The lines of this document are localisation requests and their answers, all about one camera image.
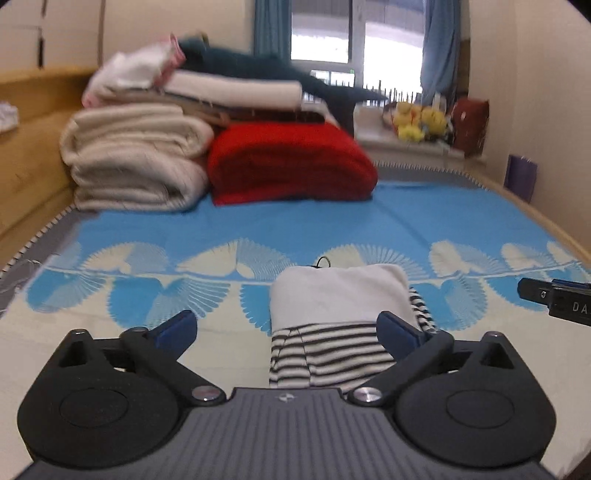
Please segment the striped white hooded shirt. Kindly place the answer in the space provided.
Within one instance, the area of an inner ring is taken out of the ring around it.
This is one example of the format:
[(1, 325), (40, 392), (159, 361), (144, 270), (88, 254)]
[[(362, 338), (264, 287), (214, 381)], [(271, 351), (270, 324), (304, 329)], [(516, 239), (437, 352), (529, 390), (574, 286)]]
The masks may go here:
[(270, 287), (270, 387), (346, 392), (393, 366), (377, 335), (384, 311), (437, 330), (399, 265), (287, 268)]

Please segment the cream folded quilt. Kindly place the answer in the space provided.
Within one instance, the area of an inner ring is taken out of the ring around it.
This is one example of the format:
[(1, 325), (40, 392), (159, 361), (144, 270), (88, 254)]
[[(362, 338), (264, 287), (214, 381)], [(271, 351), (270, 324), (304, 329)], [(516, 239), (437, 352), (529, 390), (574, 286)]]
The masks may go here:
[(208, 188), (214, 131), (175, 105), (126, 104), (73, 115), (60, 138), (80, 210), (181, 212)]

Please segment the blue curtain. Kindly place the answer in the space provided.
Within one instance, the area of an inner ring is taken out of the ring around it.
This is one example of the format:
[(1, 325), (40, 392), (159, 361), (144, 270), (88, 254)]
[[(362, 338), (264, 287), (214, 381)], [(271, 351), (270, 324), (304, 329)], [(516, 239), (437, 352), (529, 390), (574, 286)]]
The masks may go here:
[(456, 95), (461, 44), (461, 1), (428, 0), (421, 71), (422, 103), (431, 105), (437, 94), (451, 103)]
[(290, 61), (290, 0), (256, 0), (253, 12), (253, 53)]

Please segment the tissue pack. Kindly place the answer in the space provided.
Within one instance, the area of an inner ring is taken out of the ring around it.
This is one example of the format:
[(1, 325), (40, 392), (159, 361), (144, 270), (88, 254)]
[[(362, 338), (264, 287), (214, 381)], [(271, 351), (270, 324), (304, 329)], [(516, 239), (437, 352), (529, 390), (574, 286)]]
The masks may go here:
[(16, 106), (8, 103), (0, 103), (0, 133), (15, 130), (20, 123), (19, 110)]

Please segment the blue white patterned bedsheet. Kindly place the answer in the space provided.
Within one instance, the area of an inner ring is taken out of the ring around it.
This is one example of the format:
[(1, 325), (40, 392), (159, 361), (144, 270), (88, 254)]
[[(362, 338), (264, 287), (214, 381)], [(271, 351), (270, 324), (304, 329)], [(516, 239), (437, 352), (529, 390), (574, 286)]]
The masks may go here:
[(290, 266), (394, 264), (436, 324), (459, 339), (503, 332), (550, 397), (545, 466), (571, 474), (590, 452), (590, 331), (523, 301), (524, 277), (589, 271), (513, 202), (463, 176), (401, 170), (366, 202), (274, 201), (180, 214), (71, 211), (1, 277), (1, 475), (29, 464), (18, 406), (63, 336), (115, 337), (197, 315), (184, 364), (224, 389), (266, 386), (270, 285)]

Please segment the yellow plush toys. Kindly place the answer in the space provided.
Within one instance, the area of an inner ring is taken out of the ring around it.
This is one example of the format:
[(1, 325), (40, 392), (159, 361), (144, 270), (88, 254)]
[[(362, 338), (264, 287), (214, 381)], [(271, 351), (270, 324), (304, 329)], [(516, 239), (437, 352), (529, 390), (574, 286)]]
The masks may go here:
[(382, 121), (399, 140), (405, 142), (448, 141), (452, 138), (453, 126), (449, 117), (430, 106), (392, 102), (383, 108)]

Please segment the window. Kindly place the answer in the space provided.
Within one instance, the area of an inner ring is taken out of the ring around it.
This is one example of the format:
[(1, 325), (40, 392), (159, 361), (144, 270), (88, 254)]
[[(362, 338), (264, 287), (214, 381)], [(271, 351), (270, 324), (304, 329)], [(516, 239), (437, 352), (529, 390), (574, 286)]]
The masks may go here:
[(294, 1), (290, 59), (330, 85), (414, 100), (422, 91), (424, 28), (422, 1)]

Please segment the right blue curtain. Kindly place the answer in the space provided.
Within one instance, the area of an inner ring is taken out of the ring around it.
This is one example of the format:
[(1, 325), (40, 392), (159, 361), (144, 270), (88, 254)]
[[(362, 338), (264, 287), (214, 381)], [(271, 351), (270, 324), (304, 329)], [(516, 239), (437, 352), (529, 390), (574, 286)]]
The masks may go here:
[(421, 71), (422, 103), (431, 105), (437, 94), (451, 103), (456, 95), (461, 44), (461, 1), (428, 0)]

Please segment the pink white garment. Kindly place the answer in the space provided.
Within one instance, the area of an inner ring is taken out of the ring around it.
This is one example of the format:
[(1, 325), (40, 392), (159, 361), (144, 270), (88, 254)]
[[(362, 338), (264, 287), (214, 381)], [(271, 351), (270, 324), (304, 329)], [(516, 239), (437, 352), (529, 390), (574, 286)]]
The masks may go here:
[(161, 87), (184, 61), (185, 55), (174, 35), (130, 53), (117, 52), (91, 77), (82, 95), (82, 105), (101, 106), (113, 92)]

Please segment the dark teal shark plush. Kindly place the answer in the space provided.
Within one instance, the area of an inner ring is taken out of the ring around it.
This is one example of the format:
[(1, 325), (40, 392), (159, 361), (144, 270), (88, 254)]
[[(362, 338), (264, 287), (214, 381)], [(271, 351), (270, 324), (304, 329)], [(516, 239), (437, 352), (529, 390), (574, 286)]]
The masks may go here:
[(329, 112), (351, 136), (355, 133), (353, 111), (356, 104), (387, 100), (385, 95), (365, 88), (329, 85), (273, 55), (252, 55), (214, 47), (198, 36), (182, 38), (178, 44), (185, 56), (183, 70), (246, 80), (297, 81), (304, 93), (325, 101)]

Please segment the white folded bedding stack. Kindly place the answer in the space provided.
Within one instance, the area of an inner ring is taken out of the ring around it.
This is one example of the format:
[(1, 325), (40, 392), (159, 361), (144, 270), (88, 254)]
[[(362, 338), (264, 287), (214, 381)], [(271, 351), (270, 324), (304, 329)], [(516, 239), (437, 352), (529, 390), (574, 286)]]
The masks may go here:
[(175, 104), (218, 125), (252, 121), (266, 114), (273, 121), (281, 114), (311, 114), (311, 119), (320, 123), (338, 124), (324, 102), (304, 101), (297, 81), (245, 80), (184, 70), (175, 70), (165, 78), (147, 70), (100, 70), (82, 96), (86, 108), (134, 102)]

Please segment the red folded blanket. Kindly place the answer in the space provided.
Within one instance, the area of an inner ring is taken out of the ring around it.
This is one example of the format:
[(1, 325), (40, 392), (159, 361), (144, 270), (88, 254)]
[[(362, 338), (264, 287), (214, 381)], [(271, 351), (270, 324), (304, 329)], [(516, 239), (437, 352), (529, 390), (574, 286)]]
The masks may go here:
[(356, 141), (331, 123), (245, 123), (229, 127), (207, 158), (216, 205), (286, 199), (363, 201), (377, 169)]

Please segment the left blue curtain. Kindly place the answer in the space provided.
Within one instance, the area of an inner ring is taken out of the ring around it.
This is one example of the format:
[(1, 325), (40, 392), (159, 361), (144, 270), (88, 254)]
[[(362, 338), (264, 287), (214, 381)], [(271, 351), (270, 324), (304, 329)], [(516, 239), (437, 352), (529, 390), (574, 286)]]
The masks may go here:
[(290, 61), (290, 0), (256, 0), (253, 12), (253, 53)]

